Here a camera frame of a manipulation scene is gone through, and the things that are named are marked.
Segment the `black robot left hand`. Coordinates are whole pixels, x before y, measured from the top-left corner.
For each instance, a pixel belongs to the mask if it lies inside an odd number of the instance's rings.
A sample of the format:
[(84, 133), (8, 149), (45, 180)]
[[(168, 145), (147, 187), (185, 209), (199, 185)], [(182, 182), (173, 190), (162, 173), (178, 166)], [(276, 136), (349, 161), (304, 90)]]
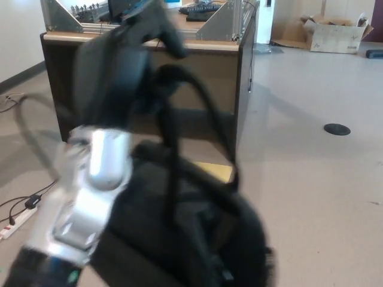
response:
[(144, 94), (150, 55), (143, 44), (158, 39), (182, 59), (186, 49), (162, 1), (142, 1), (121, 24), (80, 46), (72, 95), (78, 125), (124, 128), (132, 102)]

